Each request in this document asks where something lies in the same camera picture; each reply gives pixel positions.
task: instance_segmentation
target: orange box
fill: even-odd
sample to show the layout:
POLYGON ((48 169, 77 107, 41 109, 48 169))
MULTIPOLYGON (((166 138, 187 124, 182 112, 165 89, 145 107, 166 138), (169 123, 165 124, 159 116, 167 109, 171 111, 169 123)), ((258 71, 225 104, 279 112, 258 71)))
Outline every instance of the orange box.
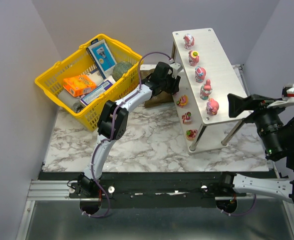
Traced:
POLYGON ((88 94, 97 85, 87 76, 79 75, 63 79, 63 87, 74 97, 88 94))

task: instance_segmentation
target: screw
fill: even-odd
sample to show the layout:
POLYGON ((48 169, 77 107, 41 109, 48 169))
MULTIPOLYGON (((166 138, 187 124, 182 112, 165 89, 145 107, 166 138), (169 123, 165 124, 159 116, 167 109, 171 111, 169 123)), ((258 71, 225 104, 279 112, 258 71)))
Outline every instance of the screw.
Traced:
POLYGON ((75 190, 75 189, 73 189, 73 188, 69 188, 69 190, 68 190, 68 191, 69 191, 69 193, 70 193, 70 194, 73 194, 73 193, 74 193, 76 190, 75 190))
POLYGON ((202 185, 202 186, 201 186, 201 189, 204 190, 205 192, 208 191, 208 187, 207 187, 206 185, 202 185))
POLYGON ((108 188, 108 192, 109 192, 110 194, 112 194, 114 191, 115 191, 115 188, 114 188, 113 186, 110 186, 110 187, 108 188))

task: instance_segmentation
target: cable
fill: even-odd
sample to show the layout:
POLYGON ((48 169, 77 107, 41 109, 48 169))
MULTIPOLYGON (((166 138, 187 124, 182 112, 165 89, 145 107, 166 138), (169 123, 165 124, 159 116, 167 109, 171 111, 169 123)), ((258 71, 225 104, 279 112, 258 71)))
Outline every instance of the cable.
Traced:
POLYGON ((234 204, 236 200, 237 200, 237 195, 234 193, 234 194, 233 194, 233 198, 232 198, 232 200, 230 201, 230 203, 234 204))
POLYGON ((74 178, 74 179, 72 179, 72 180, 69 180, 69 181, 67 182, 67 186, 70 187, 71 189, 76 190, 76 188, 75 188, 74 186, 69 185, 70 182, 72 182, 72 181, 76 181, 76 180, 77 180, 77 178, 74 178))
POLYGON ((247 214, 251 213, 253 211, 253 209, 256 207, 256 204, 257 204, 257 195, 254 194, 253 203, 252 203, 252 206, 251 206, 251 208, 249 210, 247 210, 245 212, 242 212, 242 213, 228 213, 228 212, 225 212, 223 210, 221 210, 221 212, 228 215, 228 216, 230 216, 230 217, 241 217, 241 216, 244 216, 244 215, 247 215, 247 214))
POLYGON ((95 156, 95 154, 96 154, 96 152, 97 152, 97 149, 98 149, 98 148, 99 148, 99 147, 100 147, 105 141, 110 142, 110 141, 113 139, 113 135, 114 135, 114 132, 115 132, 115 128, 114 128, 114 127, 115 127, 115 119, 116 119, 116 113, 117 113, 117 110, 118 110, 122 105, 124 105, 125 102, 127 102, 127 101, 130 100, 130 99, 132 99, 134 96, 136 96, 136 95, 140 92, 141 87, 142 87, 142 80, 141 80, 141 76, 140 76, 140 66, 141 66, 141 62, 142 62, 142 60, 143 60, 145 57, 147 57, 147 56, 149 56, 149 55, 151 55, 151 54, 162 54, 162 55, 167 56, 168 59, 169 59, 169 61, 172 60, 172 58, 171 58, 169 55, 167 55, 167 54, 165 54, 165 53, 163 53, 163 52, 160 52, 160 51, 153 51, 153 52, 150 52, 150 53, 147 53, 146 55, 144 55, 144 56, 140 59, 140 61, 139 61, 139 63, 138 63, 139 90, 136 91, 133 95, 131 95, 131 96, 129 96, 128 98, 124 99, 124 101, 121 102, 121 103, 115 108, 115 110, 113 111, 113 116, 112 116, 112 126, 111 126, 111 135, 110 135, 110 138, 109 138, 109 139, 108 139, 108 138, 103 139, 103 140, 102 140, 102 141, 96 146, 95 150, 93 151, 92 158, 91 158, 91 163, 90 163, 90 165, 91 165, 90 170, 91 170, 92 178, 93 178, 94 182, 96 183, 96 185, 97 185, 97 186, 101 189, 101 191, 105 194, 105 196, 106 196, 106 198, 107 198, 107 202, 108 202, 108 208, 107 208, 107 211, 106 211, 104 214, 102 214, 102 215, 91 215, 91 214, 87 214, 85 211, 82 212, 83 215, 86 215, 86 216, 88 216, 88 217, 90 217, 90 218, 104 218, 105 216, 107 216, 107 214, 108 214, 109 211, 110 211, 110 199, 109 199, 109 196, 108 196, 107 192, 105 191, 105 189, 103 189, 103 187, 99 184, 99 182, 97 181, 97 179, 96 179, 96 177, 95 177, 95 175, 94 175, 94 170, 93 170, 94 156, 95 156))

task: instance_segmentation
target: plastic basket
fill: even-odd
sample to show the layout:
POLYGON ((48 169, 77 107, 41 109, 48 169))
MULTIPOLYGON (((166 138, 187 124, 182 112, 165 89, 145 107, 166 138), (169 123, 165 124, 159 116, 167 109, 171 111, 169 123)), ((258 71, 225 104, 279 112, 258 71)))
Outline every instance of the plastic basket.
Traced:
POLYGON ((139 83, 138 78, 138 62, 141 55, 135 53, 125 44, 109 38, 104 34, 95 36, 90 41, 79 47, 75 53, 67 57, 63 61, 58 61, 50 69, 45 71, 35 79, 35 83, 44 91, 44 93, 57 105, 66 109, 78 121, 85 125, 89 130, 93 131, 97 128, 97 123, 107 100, 116 101, 128 93, 133 91, 139 83), (75 113, 67 107, 57 96, 63 90, 62 81, 64 78, 69 78, 79 74, 87 74, 96 69, 96 66, 86 51, 86 47, 90 46, 94 39, 105 39, 110 51, 117 62, 128 61, 134 66, 125 73, 111 88, 102 93, 91 104, 85 107, 81 112, 75 113))

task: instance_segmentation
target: toy figurine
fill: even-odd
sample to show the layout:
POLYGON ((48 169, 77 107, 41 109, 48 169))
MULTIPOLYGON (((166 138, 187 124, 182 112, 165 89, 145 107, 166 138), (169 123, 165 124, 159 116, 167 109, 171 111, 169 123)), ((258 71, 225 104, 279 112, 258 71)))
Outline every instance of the toy figurine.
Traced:
POLYGON ((179 98, 179 100, 176 102, 176 104, 183 108, 185 105, 187 105, 188 103, 188 96, 187 95, 183 95, 179 98))
POLYGON ((189 65, 195 66, 199 62, 199 53, 197 51, 189 51, 189 65))
POLYGON ((219 104, 213 98, 209 99, 206 106, 207 114, 209 115, 217 115, 219 110, 219 104))
POLYGON ((211 93, 212 93, 211 81, 210 79, 207 79, 206 83, 203 84, 200 88, 200 98, 203 100, 207 100, 211 93))
POLYGON ((196 67, 196 82, 202 83, 205 79, 207 72, 203 67, 196 67))
POLYGON ((182 123, 183 124, 190 124, 191 123, 191 112, 187 112, 182 115, 182 123))
POLYGON ((183 40, 185 41, 185 49, 191 49, 192 46, 195 44, 195 39, 191 34, 186 34, 183 37, 183 40))
POLYGON ((198 130, 196 129, 187 130, 186 137, 188 140, 192 141, 193 139, 195 139, 197 133, 198 133, 198 130))

